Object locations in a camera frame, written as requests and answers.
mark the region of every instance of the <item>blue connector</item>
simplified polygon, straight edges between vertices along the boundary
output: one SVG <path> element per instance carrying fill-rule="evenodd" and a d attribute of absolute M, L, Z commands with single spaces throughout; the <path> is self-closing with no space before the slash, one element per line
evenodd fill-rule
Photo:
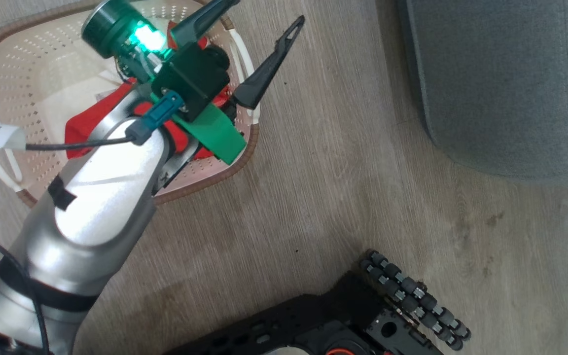
<path fill-rule="evenodd" d="M 141 119 L 135 120 L 126 128 L 126 136 L 135 137 L 135 145 L 146 143 L 153 132 L 171 119 L 184 104 L 181 96 L 169 90 Z"/>

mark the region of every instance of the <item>gray ottoman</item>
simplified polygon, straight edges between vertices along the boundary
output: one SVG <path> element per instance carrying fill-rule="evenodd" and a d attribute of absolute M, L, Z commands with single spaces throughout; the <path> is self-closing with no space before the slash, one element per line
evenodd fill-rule
<path fill-rule="evenodd" d="M 492 175 L 568 182 L 568 1 L 397 3 L 436 146 Z"/>

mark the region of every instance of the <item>red cloth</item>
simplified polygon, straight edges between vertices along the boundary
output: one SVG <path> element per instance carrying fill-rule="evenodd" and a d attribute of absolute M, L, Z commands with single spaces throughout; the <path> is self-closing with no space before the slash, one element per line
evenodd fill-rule
<path fill-rule="evenodd" d="M 172 38 L 170 34 L 170 29 L 175 26 L 176 23 L 172 21 L 169 22 L 168 38 Z M 201 48 L 207 47 L 208 43 L 209 41 L 207 38 L 203 38 L 199 41 L 199 45 L 201 46 Z M 173 40 L 170 40 L 168 43 L 168 47 L 176 49 L 177 45 Z M 130 83 L 122 84 L 119 88 L 117 88 L 117 90 L 115 90 L 115 92 L 113 92 L 106 98 L 102 99 L 92 107 L 89 107 L 87 110 L 85 110 L 85 112 L 82 112 L 81 114 L 72 117 L 72 119 L 70 119 L 65 125 L 65 144 L 85 142 L 86 140 L 88 140 L 89 135 L 91 135 L 91 132 L 93 131 L 95 126 L 97 126 L 100 123 L 100 121 L 106 115 L 108 115 L 108 113 L 111 112 L 111 110 L 113 110 L 113 108 L 115 108 L 115 106 L 117 106 L 117 104 L 119 104 L 120 101 L 122 101 L 122 99 L 126 96 L 126 94 L 128 94 L 129 90 L 131 90 L 131 87 L 133 86 L 134 82 L 135 80 L 131 79 Z M 214 105 L 221 107 L 229 99 L 229 95 L 227 94 L 228 90 L 229 87 L 225 87 L 223 91 L 221 91 L 220 94 L 218 94 L 218 96 L 214 98 L 213 101 Z M 140 104 L 138 107 L 135 108 L 135 115 L 142 116 L 151 107 L 152 107 L 151 103 Z M 187 136 L 185 135 L 185 133 L 180 128 L 178 128 L 176 124 L 173 123 L 172 121 L 166 122 L 164 124 L 164 127 L 166 128 L 167 131 L 169 131 L 169 133 L 172 136 L 172 139 L 174 140 L 176 146 L 176 152 L 183 151 L 183 149 L 185 149 L 185 147 L 187 146 Z M 73 159 L 81 157 L 86 153 L 88 153 L 88 151 L 90 150 L 91 149 L 89 148 L 79 149 L 79 150 L 68 150 L 67 158 Z M 196 153 L 196 156 L 194 158 L 203 159 L 211 156 L 213 156 L 211 151 L 202 148 L 201 150 L 199 150 L 198 153 Z"/>

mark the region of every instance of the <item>orange ring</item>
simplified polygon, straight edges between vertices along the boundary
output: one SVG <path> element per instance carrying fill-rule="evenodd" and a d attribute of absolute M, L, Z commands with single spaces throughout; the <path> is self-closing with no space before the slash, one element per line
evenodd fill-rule
<path fill-rule="evenodd" d="M 325 355 L 355 355 L 355 354 L 352 353 L 352 351 L 349 351 L 348 349 L 335 348 L 329 350 L 327 353 L 325 353 Z"/>

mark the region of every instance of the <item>brown basket rim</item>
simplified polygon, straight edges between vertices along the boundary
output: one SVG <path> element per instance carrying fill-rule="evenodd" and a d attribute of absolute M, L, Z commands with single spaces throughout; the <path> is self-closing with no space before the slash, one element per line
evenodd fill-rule
<path fill-rule="evenodd" d="M 207 0 L 194 0 L 199 4 L 207 4 Z M 56 7 L 54 9 L 44 11 L 39 14 L 35 14 L 22 20 L 18 20 L 16 22 L 10 23 L 2 28 L 0 28 L 0 43 L 3 40 L 15 34 L 17 32 L 23 31 L 25 29 L 29 29 L 31 27 L 43 24 L 45 22 L 50 22 L 52 20 L 56 20 L 61 17 L 70 16 L 72 14 L 77 14 L 82 11 L 89 11 L 94 9 L 101 1 L 100 0 L 81 0 L 79 2 L 75 2 L 72 4 L 68 4 L 65 6 Z M 234 29 L 234 23 L 230 20 L 229 16 L 224 15 L 220 18 L 223 27 L 226 30 Z M 259 135 L 259 126 L 258 124 L 253 124 L 250 128 L 250 135 L 249 135 L 249 142 L 247 143 L 247 147 L 243 151 L 240 159 L 237 160 L 233 165 L 231 165 L 225 171 L 218 173 L 216 175 L 212 175 L 207 179 L 201 180 L 196 184 L 192 184 L 185 188 L 181 188 L 170 193 L 167 193 L 162 196 L 155 197 L 155 204 L 165 204 L 166 202 L 170 202 L 172 200 L 176 200 L 178 198 L 190 195 L 191 193 L 195 193 L 200 191 L 201 189 L 205 189 L 210 187 L 214 184 L 217 184 L 227 178 L 230 178 L 232 175 L 235 175 L 240 171 L 247 162 L 250 160 L 253 152 L 255 151 L 255 146 L 257 146 L 257 139 Z M 28 205 L 28 207 L 33 207 L 36 204 L 36 198 L 32 196 L 27 190 L 23 189 L 22 191 L 18 191 L 16 195 L 23 201 L 24 204 Z"/>

